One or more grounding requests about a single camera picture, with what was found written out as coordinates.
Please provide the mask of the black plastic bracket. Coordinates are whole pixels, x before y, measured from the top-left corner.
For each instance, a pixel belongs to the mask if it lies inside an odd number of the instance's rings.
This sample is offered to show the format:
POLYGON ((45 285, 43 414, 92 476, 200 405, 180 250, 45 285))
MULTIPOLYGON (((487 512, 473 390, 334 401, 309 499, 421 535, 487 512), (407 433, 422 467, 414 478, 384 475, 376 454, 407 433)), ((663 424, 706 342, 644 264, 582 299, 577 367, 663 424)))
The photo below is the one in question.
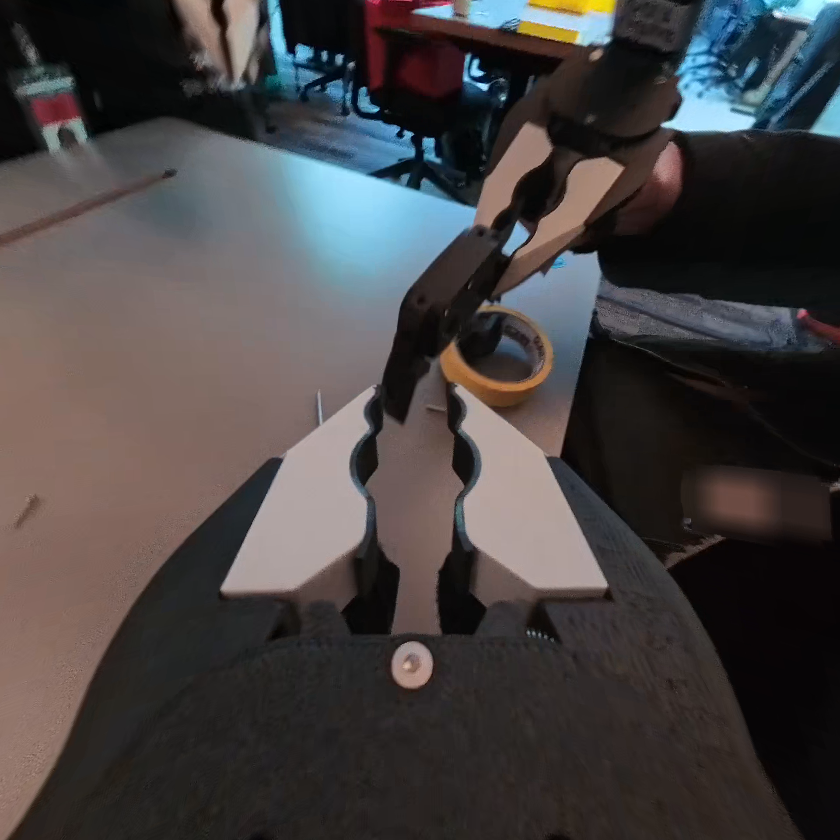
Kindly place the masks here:
POLYGON ((488 227, 468 228, 406 292, 381 378, 383 411, 399 424, 405 423, 417 385, 432 361, 492 299, 510 261, 504 244, 488 227))

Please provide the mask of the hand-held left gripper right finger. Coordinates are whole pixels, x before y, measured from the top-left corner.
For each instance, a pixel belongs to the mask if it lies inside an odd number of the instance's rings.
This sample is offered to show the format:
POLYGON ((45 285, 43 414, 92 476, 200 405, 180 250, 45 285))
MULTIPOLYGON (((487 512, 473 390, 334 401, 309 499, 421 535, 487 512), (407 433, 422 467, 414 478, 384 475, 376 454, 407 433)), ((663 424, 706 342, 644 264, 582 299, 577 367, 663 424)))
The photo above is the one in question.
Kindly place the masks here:
POLYGON ((437 574, 441 632, 473 634, 498 603, 529 616, 547 603, 608 597, 550 457, 462 385, 448 387, 447 409, 463 487, 437 574))

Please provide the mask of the yellow flat box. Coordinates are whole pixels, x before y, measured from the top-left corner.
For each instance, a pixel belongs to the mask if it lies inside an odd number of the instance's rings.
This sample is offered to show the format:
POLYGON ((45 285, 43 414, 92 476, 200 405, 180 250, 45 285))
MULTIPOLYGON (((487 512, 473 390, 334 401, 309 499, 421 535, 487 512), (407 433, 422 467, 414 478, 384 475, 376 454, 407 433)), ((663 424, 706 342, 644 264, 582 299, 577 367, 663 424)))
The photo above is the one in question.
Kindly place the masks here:
POLYGON ((519 21, 516 32, 519 35, 570 45, 576 45, 581 37, 581 32, 576 29, 524 19, 519 21))

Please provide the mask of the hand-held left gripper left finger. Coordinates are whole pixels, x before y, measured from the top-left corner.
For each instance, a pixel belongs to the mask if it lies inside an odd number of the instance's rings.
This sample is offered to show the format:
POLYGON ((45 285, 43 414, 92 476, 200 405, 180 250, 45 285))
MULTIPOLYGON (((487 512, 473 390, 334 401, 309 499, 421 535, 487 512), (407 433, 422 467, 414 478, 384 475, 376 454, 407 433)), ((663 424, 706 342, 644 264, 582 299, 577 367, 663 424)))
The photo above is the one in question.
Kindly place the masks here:
POLYGON ((380 390, 371 386, 281 458, 221 586, 298 611, 327 603, 352 633, 389 634, 400 571, 377 535, 366 484, 379 462, 380 390))

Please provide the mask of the black curved plastic part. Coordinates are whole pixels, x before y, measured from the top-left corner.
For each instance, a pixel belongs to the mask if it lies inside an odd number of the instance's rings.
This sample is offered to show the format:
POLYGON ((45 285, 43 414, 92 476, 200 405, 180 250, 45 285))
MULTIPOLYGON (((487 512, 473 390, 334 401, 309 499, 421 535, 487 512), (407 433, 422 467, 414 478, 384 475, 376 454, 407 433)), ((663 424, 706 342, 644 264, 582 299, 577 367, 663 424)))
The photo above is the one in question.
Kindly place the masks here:
POLYGON ((455 341, 460 356, 472 366, 495 353, 508 315, 504 311, 478 310, 455 341))

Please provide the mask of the black office chair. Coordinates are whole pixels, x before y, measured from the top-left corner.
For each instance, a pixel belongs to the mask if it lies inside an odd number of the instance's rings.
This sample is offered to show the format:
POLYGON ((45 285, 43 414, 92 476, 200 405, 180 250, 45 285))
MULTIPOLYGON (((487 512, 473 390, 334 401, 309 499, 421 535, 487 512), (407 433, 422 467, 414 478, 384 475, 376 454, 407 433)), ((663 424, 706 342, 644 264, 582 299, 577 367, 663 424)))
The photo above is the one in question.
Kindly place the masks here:
POLYGON ((348 116, 361 50, 363 2, 279 1, 279 8, 300 101, 307 102, 311 91, 325 91, 340 81, 340 112, 348 116))
POLYGON ((397 50, 417 46, 422 36, 407 29, 385 28, 379 33, 392 41, 386 52, 385 88, 370 95, 362 25, 361 49, 353 72, 352 111, 361 119, 394 128, 400 138, 408 136, 413 147, 411 156, 371 175, 416 191, 428 183, 447 198, 469 204, 489 158, 503 104, 504 80, 467 78, 469 57, 465 56, 463 87, 454 97, 431 99, 400 89, 393 80, 397 50))

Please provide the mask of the grey desk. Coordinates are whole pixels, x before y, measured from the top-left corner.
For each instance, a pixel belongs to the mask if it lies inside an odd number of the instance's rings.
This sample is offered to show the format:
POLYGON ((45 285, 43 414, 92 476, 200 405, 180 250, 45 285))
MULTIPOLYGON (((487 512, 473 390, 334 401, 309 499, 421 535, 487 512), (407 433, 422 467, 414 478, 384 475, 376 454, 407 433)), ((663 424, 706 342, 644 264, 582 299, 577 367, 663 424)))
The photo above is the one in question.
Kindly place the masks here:
POLYGON ((7 838, 150 578, 318 389, 380 381, 474 209, 173 119, 4 162, 1 194, 7 838))

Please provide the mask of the red bag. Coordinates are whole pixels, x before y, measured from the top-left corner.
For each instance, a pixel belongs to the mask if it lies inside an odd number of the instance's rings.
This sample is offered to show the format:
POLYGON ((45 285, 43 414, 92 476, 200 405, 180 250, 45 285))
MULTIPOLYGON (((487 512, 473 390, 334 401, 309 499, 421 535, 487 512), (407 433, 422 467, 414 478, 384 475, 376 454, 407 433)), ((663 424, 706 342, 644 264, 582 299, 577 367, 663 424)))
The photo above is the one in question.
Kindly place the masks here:
MULTIPOLYGON (((370 95, 385 88, 386 52, 392 41, 380 29, 407 29, 414 11, 450 5, 445 1, 364 2, 364 44, 367 89, 370 95)), ((464 83, 465 54, 445 41, 420 38, 418 45, 399 48, 395 84, 405 91, 431 99, 452 98, 464 83)))

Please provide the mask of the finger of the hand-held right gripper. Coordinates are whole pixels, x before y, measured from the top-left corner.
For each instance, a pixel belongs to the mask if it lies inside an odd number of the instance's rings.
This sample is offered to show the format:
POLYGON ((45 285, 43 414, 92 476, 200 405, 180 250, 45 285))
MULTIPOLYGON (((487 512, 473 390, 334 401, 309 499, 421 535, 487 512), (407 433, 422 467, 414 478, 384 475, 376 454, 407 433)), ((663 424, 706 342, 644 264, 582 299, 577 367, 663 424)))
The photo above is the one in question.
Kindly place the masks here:
POLYGON ((525 122, 484 181, 474 226, 496 234, 521 223, 532 233, 559 234, 549 220, 561 201, 561 171, 545 127, 525 122))
POLYGON ((624 170, 623 165, 607 158, 583 160, 572 167, 559 204, 536 223, 530 238, 510 258, 496 285, 496 297, 534 274, 547 272, 581 236, 587 220, 624 170))

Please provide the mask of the person's right forearm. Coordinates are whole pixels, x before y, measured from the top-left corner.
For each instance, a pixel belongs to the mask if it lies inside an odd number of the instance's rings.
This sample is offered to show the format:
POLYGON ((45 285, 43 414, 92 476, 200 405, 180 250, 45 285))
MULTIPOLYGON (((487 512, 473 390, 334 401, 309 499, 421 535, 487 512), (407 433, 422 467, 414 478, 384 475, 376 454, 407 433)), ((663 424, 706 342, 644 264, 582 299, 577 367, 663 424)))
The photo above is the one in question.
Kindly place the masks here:
POLYGON ((616 287, 838 311, 839 141, 803 131, 678 132, 674 208, 598 248, 616 287))

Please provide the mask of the hanging badge card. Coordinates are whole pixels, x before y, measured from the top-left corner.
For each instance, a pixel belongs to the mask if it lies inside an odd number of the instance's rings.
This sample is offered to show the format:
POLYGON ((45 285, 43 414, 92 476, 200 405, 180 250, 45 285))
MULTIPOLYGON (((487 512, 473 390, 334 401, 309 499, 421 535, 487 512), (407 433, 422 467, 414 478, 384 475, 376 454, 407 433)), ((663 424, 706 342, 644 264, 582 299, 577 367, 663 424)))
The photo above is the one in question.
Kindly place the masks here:
POLYGON ((41 148, 56 153, 89 142, 76 79, 67 66, 37 64, 10 70, 7 78, 41 148))

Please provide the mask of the wooden table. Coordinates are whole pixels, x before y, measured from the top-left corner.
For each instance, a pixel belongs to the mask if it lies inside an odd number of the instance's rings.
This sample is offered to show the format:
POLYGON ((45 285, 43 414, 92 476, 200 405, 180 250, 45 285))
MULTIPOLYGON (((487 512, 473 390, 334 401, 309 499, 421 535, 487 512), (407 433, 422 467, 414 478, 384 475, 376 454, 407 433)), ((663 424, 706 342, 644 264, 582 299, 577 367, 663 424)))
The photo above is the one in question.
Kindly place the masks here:
POLYGON ((560 14, 531 7, 528 2, 485 1, 473 2, 469 17, 462 19, 453 15, 450 3, 417 9, 407 29, 430 39, 447 40, 506 75, 509 86, 500 113, 506 117, 533 79, 549 75, 565 59, 603 45, 612 32, 613 15, 560 14), (516 28, 523 19, 579 30, 580 40, 570 45, 519 35, 516 28))

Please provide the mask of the yellow masking tape roll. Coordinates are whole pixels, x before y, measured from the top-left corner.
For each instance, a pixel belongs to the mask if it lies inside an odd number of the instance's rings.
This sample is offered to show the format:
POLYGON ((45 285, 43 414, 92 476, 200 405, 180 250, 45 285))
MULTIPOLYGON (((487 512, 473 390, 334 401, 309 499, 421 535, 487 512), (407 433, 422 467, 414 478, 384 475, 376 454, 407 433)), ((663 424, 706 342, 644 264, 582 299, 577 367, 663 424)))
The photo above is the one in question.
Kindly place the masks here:
POLYGON ((455 345, 456 339, 450 342, 439 356, 441 373, 447 383, 464 386, 467 391, 488 406, 517 406, 527 401, 548 379, 554 365, 553 344, 546 332, 520 311, 497 304, 485 306, 479 310, 481 309, 507 314, 501 342, 510 340, 525 353, 529 363, 528 375, 518 380, 508 381, 482 373, 478 365, 490 356, 469 366, 458 352, 455 345))

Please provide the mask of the person's right hand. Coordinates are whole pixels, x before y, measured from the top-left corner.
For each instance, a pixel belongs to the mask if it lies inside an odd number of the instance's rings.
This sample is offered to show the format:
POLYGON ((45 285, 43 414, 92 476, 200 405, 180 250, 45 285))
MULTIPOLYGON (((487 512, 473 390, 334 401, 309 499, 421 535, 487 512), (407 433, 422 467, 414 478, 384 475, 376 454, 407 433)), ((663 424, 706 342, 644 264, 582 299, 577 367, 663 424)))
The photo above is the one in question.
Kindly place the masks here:
POLYGON ((614 238, 645 235, 674 208, 681 194, 684 162, 681 149, 670 141, 653 170, 636 192, 621 202, 574 242, 574 254, 593 253, 614 238))

